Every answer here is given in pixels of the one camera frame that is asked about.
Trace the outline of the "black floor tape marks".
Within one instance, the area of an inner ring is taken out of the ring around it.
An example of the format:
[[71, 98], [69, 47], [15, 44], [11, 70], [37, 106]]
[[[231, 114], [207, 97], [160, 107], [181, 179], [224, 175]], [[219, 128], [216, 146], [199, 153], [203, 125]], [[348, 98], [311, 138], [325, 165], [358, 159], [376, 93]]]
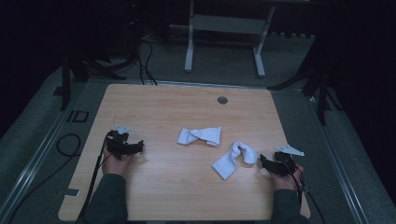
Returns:
[[72, 110], [67, 118], [67, 122], [86, 122], [89, 118], [87, 111]]

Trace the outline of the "white metal desk frame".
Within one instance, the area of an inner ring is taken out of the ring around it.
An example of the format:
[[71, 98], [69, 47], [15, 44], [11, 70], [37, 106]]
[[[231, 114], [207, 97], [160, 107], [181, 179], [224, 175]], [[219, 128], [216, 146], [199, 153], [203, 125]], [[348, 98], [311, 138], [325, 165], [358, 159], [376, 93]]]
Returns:
[[210, 31], [245, 35], [258, 35], [260, 37], [260, 40], [259, 43], [252, 49], [252, 53], [257, 70], [257, 76], [265, 77], [266, 73], [262, 60], [262, 48], [264, 45], [264, 41], [268, 35], [276, 7], [269, 6], [265, 19], [246, 19], [197, 14], [194, 9], [196, 1], [197, 0], [189, 0], [188, 45], [185, 57], [184, 71], [190, 72], [192, 70], [194, 55], [194, 32]]

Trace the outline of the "person's left hand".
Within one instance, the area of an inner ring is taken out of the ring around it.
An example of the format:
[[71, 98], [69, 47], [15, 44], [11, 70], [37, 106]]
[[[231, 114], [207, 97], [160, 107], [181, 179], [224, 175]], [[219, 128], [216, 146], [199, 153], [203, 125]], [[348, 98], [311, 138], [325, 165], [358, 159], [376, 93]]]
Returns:
[[118, 160], [114, 155], [112, 155], [107, 148], [104, 149], [104, 159], [102, 161], [102, 170], [104, 175], [113, 174], [125, 176], [129, 170], [132, 163], [133, 155], [123, 155], [120, 160]]

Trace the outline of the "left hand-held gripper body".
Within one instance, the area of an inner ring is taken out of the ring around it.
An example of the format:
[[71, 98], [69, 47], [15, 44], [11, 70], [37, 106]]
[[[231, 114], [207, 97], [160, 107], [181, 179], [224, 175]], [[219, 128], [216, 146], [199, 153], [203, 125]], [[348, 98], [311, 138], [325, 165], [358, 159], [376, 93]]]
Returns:
[[129, 127], [116, 124], [115, 129], [110, 130], [106, 135], [107, 150], [118, 160], [124, 155], [124, 150], [130, 148], [130, 144], [127, 142], [129, 131], [131, 131]]

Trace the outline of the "person's right hand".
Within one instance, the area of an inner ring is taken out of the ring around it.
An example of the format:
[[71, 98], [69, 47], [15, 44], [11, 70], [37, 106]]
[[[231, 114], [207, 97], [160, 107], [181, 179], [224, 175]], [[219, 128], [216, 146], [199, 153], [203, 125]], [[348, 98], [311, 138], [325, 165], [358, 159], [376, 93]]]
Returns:
[[300, 164], [296, 164], [296, 172], [293, 175], [280, 176], [273, 173], [270, 173], [270, 176], [273, 179], [274, 189], [289, 189], [298, 191], [301, 185], [300, 176], [304, 170], [304, 167]]

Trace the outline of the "white sock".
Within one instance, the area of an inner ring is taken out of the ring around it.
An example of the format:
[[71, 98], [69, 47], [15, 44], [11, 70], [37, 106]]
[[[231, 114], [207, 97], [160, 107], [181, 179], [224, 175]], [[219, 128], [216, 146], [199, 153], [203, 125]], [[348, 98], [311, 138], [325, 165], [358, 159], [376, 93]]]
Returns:
[[177, 142], [181, 145], [188, 145], [196, 140], [203, 140], [210, 146], [217, 147], [220, 144], [220, 127], [210, 127], [204, 129], [186, 129], [180, 131]]
[[242, 142], [235, 142], [227, 153], [212, 164], [212, 168], [223, 180], [227, 180], [236, 170], [236, 159], [239, 156], [242, 156], [243, 162], [248, 165], [255, 164], [258, 159], [257, 153], [253, 148]]

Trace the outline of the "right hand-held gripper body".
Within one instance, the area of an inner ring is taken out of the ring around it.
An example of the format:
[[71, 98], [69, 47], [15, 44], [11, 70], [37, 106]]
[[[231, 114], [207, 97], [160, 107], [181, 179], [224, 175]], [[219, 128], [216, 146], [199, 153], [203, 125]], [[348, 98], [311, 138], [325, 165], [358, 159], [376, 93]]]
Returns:
[[304, 152], [291, 145], [276, 147], [276, 152], [274, 153], [275, 167], [272, 173], [281, 176], [294, 174], [297, 170], [296, 162], [293, 159], [294, 156], [303, 157]]

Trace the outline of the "black tripod stand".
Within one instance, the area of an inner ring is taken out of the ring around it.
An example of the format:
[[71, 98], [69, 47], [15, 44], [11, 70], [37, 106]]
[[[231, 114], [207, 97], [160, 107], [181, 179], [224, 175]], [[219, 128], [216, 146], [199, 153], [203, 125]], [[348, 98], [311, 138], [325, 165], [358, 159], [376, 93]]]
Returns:
[[306, 78], [307, 81], [302, 88], [302, 93], [304, 96], [312, 97], [318, 91], [317, 116], [320, 123], [325, 125], [325, 107], [329, 79], [331, 71], [337, 63], [339, 51], [340, 42], [338, 37], [333, 34], [319, 34], [306, 53], [297, 74], [280, 84], [268, 87], [268, 90], [280, 91]]
[[137, 60], [140, 18], [135, 0], [67, 0], [61, 109], [71, 101], [71, 77], [85, 82], [88, 69], [122, 80], [116, 72]]

